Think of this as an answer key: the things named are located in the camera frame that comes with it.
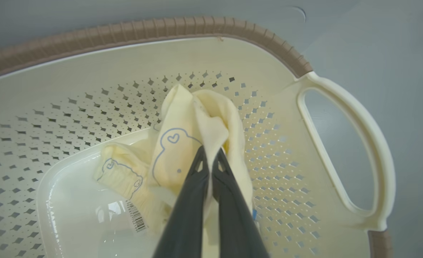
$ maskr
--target ribbed brown trim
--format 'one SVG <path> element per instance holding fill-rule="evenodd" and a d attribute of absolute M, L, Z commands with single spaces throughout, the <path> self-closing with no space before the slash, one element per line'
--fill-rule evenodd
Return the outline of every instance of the ribbed brown trim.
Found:
<path fill-rule="evenodd" d="M 393 247 L 391 236 L 388 231 L 369 231 L 369 247 L 371 248 L 371 258 L 392 258 Z"/>
<path fill-rule="evenodd" d="M 223 17 L 189 17 L 97 26 L 0 49 L 0 75 L 100 49 L 209 36 L 236 38 L 255 44 L 277 57 L 297 78 L 312 71 L 304 57 L 286 41 L 254 23 Z"/>

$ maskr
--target white plastic basket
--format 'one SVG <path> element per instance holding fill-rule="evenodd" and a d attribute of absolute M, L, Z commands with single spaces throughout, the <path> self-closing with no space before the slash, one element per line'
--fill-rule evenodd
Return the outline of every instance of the white plastic basket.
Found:
<path fill-rule="evenodd" d="M 382 132 L 353 96 L 270 31 L 228 18 L 108 25 L 0 50 L 0 75 L 0 257 L 112 254 L 99 234 L 133 228 L 123 199 L 92 181 L 92 160 L 98 144 L 132 143 L 160 122 L 176 83 L 216 90 L 239 109 L 272 257 L 391 256 L 381 232 L 395 174 Z M 349 200 L 305 107 L 308 90 L 336 104 L 362 138 L 374 172 L 372 210 Z M 108 204 L 121 204 L 119 212 Z M 99 207 L 115 219 L 100 222 Z"/>

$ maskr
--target white handle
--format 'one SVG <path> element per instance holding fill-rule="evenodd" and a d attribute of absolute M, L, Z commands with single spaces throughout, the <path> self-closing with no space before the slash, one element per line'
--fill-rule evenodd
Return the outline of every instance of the white handle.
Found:
<path fill-rule="evenodd" d="M 336 189 L 341 196 L 343 203 L 358 216 L 363 218 L 362 227 L 365 230 L 383 231 L 387 228 L 386 219 L 393 209 L 395 200 L 395 169 L 390 149 L 377 123 L 366 110 L 350 93 L 331 80 L 321 78 L 315 72 L 308 73 L 305 78 L 312 81 L 304 87 L 299 94 L 299 98 L 304 98 L 307 90 L 317 90 L 331 100 L 348 118 L 354 126 L 356 132 L 362 139 L 368 158 L 371 163 L 374 178 L 374 203 L 371 211 L 366 211 L 356 207 L 348 198 L 342 186 L 339 176 L 326 153 L 321 139 L 313 124 L 308 125 L 313 136 L 314 144 L 320 152 L 323 163 L 329 172 Z"/>

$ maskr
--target barcode sticker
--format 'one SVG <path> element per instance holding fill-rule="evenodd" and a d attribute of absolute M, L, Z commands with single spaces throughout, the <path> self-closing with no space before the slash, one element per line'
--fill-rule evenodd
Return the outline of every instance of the barcode sticker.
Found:
<path fill-rule="evenodd" d="M 130 214 L 130 219 L 132 222 L 133 227 L 137 232 L 146 229 L 146 225 L 144 224 L 143 217 L 141 216 L 140 211 L 138 211 L 137 207 L 131 202 L 126 201 L 127 209 Z"/>

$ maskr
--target gray floor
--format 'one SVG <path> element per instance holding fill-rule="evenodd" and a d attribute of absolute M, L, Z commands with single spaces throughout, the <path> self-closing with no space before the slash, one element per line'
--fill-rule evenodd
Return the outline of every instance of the gray floor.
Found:
<path fill-rule="evenodd" d="M 395 161 L 395 257 L 423 257 L 423 0 L 6 0 L 0 47 L 85 26 L 191 15 L 234 16 L 271 29 L 361 101 Z M 356 135 L 320 96 L 307 101 L 352 201 L 369 207 L 372 178 Z M 355 158 L 343 158 L 355 150 Z"/>

